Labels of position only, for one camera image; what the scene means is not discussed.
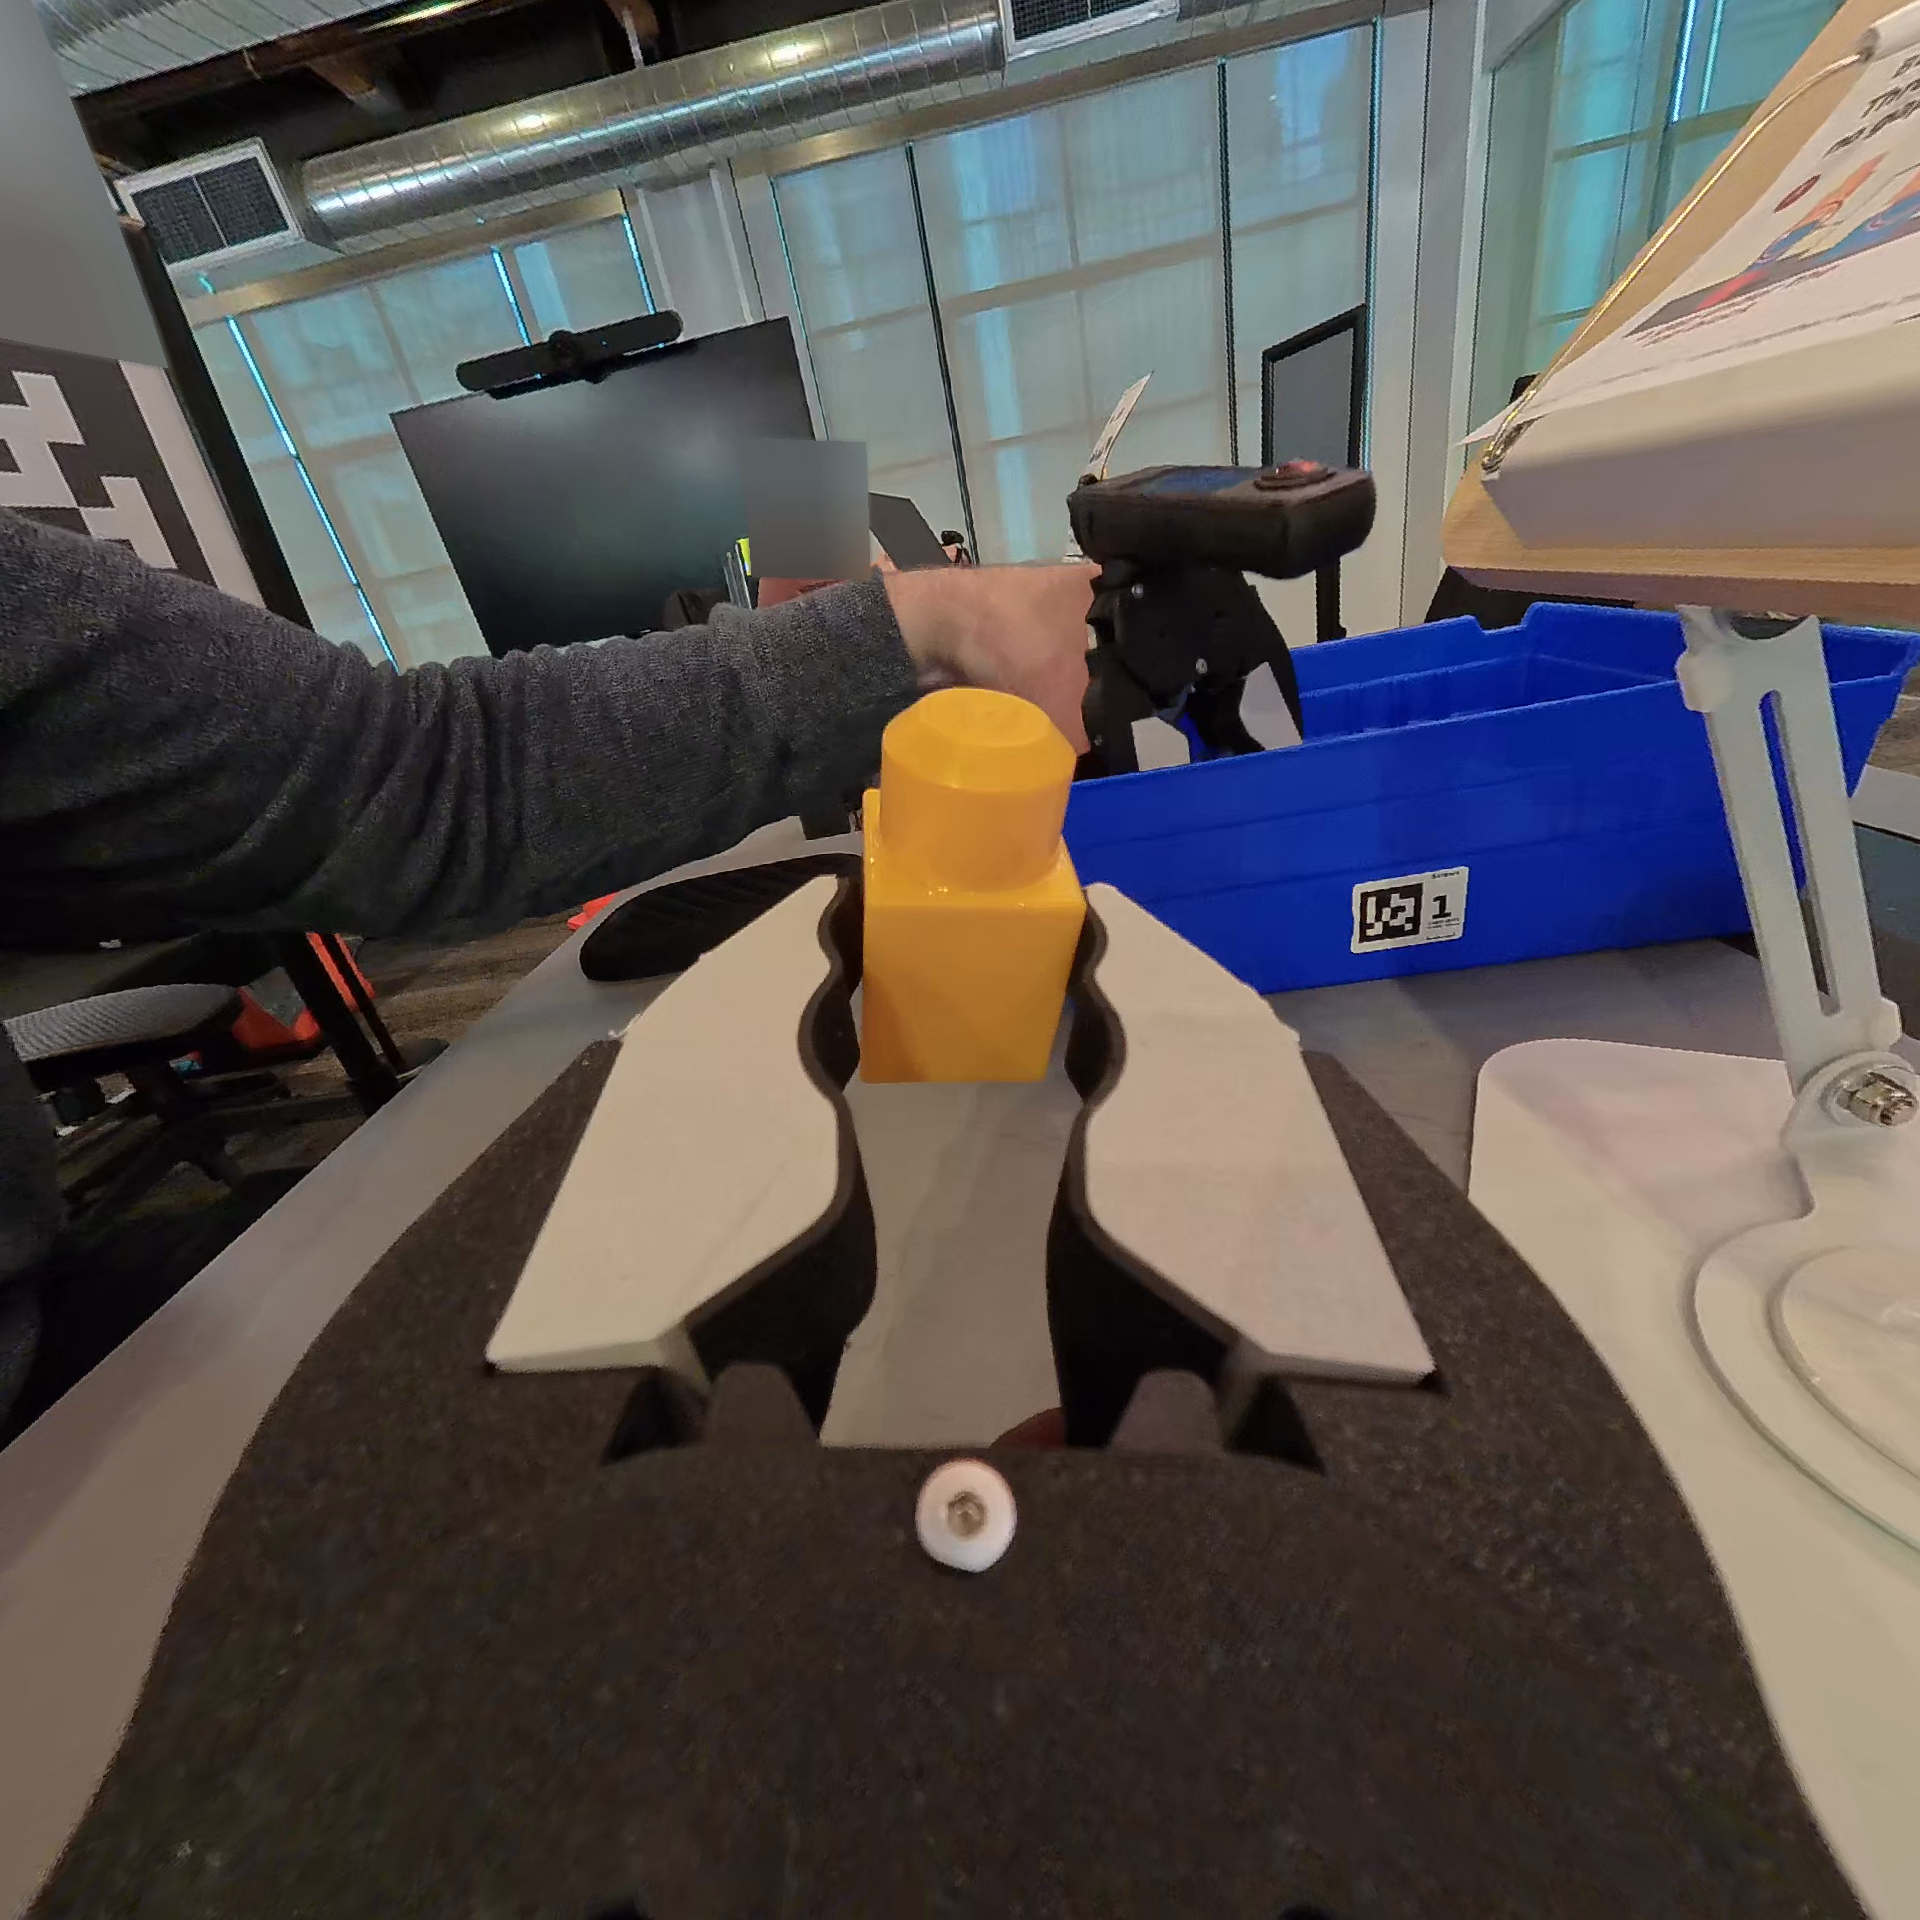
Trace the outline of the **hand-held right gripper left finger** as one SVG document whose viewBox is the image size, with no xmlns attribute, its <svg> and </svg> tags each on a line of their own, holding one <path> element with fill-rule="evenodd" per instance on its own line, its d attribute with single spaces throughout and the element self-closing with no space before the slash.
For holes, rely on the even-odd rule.
<svg viewBox="0 0 1920 1920">
<path fill-rule="evenodd" d="M 861 882 L 812 875 L 620 1037 L 490 1328 L 501 1374 L 772 1368 L 827 1419 L 879 1287 L 856 1072 Z"/>
</svg>

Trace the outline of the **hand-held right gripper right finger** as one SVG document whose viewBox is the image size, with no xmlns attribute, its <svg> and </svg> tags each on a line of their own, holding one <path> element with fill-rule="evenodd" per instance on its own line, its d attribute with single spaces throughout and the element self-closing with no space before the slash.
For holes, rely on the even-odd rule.
<svg viewBox="0 0 1920 1920">
<path fill-rule="evenodd" d="M 1428 1383 L 1428 1334 L 1272 1005 L 1112 882 L 1084 889 L 1065 1072 L 1081 1108 L 1047 1235 L 1066 1419 L 1136 1379 Z"/>
</svg>

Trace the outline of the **blue plastic bin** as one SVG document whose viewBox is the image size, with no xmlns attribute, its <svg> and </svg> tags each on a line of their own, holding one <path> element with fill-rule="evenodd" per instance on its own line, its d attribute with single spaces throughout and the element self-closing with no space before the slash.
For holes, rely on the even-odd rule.
<svg viewBox="0 0 1920 1920">
<path fill-rule="evenodd" d="M 1081 781 L 1066 851 L 1258 994 L 1750 930 L 1669 613 L 1297 655 L 1303 743 Z"/>
</svg>

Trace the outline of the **yellow building block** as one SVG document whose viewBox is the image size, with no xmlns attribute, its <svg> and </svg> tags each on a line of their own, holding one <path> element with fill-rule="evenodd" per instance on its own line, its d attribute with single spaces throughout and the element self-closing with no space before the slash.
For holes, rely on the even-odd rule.
<svg viewBox="0 0 1920 1920">
<path fill-rule="evenodd" d="M 861 1079 L 1039 1079 L 1084 893 L 1065 823 L 1074 756 L 998 689 L 923 694 L 861 800 Z"/>
</svg>

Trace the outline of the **person's left forearm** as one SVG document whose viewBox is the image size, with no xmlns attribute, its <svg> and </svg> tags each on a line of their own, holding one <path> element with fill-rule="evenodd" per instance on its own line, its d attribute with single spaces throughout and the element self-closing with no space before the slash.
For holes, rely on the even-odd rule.
<svg viewBox="0 0 1920 1920">
<path fill-rule="evenodd" d="M 0 524 L 0 923 L 30 950 L 505 928 L 845 800 L 923 694 L 889 595 L 396 673 Z"/>
</svg>

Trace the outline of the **person's left hand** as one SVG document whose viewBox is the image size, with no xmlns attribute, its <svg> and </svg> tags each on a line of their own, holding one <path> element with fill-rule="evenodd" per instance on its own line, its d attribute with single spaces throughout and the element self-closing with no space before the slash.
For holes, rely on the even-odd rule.
<svg viewBox="0 0 1920 1920">
<path fill-rule="evenodd" d="M 1084 756 L 1094 574 L 1094 562 L 923 569 L 883 570 L 883 595 L 923 678 L 1014 694 Z"/>
</svg>

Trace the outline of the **black screen on floor stand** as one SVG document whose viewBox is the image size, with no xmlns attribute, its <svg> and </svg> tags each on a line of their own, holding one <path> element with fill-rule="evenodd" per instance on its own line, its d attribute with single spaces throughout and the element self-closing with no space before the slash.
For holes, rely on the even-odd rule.
<svg viewBox="0 0 1920 1920">
<path fill-rule="evenodd" d="M 1363 464 L 1369 312 L 1354 304 L 1259 352 L 1259 464 Z"/>
</svg>

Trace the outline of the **black wrist rest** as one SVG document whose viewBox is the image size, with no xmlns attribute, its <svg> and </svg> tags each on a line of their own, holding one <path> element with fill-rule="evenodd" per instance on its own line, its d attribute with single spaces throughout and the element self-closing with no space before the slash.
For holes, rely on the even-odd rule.
<svg viewBox="0 0 1920 1920">
<path fill-rule="evenodd" d="M 593 985 L 682 975 L 803 882 L 849 877 L 856 868 L 856 851 L 803 851 L 654 882 L 586 928 L 581 975 Z"/>
</svg>

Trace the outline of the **office chair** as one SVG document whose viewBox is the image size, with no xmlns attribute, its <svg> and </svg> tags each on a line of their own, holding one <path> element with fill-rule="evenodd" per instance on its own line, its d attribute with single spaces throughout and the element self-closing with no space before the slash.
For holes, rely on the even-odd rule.
<svg viewBox="0 0 1920 1920">
<path fill-rule="evenodd" d="M 245 1191 L 223 1113 L 245 1089 L 282 1099 L 286 1086 L 232 1037 L 242 1013 L 242 987 L 159 985 L 8 1019 L 3 1043 L 30 1095 L 22 1113 L 3 1113 L 3 1186 L 56 1186 L 56 1131 L 45 1102 L 122 1078 L 132 1099 L 118 1118 L 132 1120 L 132 1144 L 79 1176 L 79 1203 L 135 1199 L 176 1168 Z"/>
</svg>

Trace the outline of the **large black display screen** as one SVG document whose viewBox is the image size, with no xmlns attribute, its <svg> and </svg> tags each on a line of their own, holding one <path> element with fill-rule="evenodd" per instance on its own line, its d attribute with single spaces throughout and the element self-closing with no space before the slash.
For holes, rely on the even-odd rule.
<svg viewBox="0 0 1920 1920">
<path fill-rule="evenodd" d="M 391 418 L 490 660 L 641 638 L 720 595 L 744 452 L 812 438 L 791 319 L 648 352 L 603 382 L 448 394 Z"/>
</svg>

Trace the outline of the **person's torso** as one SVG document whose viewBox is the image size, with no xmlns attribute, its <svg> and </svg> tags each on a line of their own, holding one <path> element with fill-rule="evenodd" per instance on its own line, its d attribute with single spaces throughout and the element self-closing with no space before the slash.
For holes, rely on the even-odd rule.
<svg viewBox="0 0 1920 1920">
<path fill-rule="evenodd" d="M 0 1037 L 0 1419 L 14 1419 L 41 1358 L 45 1273 L 56 1239 L 56 1127 L 14 1037 Z"/>
</svg>

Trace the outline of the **black webcam bar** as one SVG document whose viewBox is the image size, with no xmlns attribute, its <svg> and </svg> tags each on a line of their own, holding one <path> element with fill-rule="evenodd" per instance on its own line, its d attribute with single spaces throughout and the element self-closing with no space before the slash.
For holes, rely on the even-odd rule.
<svg viewBox="0 0 1920 1920">
<path fill-rule="evenodd" d="M 469 358 L 451 369 L 451 376 L 467 394 L 521 394 L 565 382 L 603 382 L 648 352 L 675 349 L 682 334 L 684 319 L 672 307 L 593 330 L 552 330 L 541 343 Z"/>
</svg>

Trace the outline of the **black white marker poster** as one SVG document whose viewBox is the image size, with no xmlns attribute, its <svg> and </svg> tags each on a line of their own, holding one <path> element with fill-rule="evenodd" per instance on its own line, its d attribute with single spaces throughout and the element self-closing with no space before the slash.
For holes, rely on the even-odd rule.
<svg viewBox="0 0 1920 1920">
<path fill-rule="evenodd" d="M 3 337 L 0 507 L 265 603 L 176 382 L 159 363 Z"/>
</svg>

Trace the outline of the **white ceiling vent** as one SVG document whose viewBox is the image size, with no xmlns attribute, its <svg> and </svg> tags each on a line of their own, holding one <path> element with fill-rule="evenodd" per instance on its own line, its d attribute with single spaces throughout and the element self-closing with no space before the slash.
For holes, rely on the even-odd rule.
<svg viewBox="0 0 1920 1920">
<path fill-rule="evenodd" d="M 308 239 L 298 202 L 259 136 L 132 171 L 114 179 L 114 200 L 172 273 L 226 269 Z"/>
</svg>

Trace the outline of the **silver air duct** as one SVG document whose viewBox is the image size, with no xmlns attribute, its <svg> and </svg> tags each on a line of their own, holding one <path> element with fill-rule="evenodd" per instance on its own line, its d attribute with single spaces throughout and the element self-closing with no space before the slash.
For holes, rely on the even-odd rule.
<svg viewBox="0 0 1920 1920">
<path fill-rule="evenodd" d="M 949 107 L 1002 74 L 1002 5 L 861 5 L 308 159 L 298 211 L 325 246 L 363 252 Z"/>
</svg>

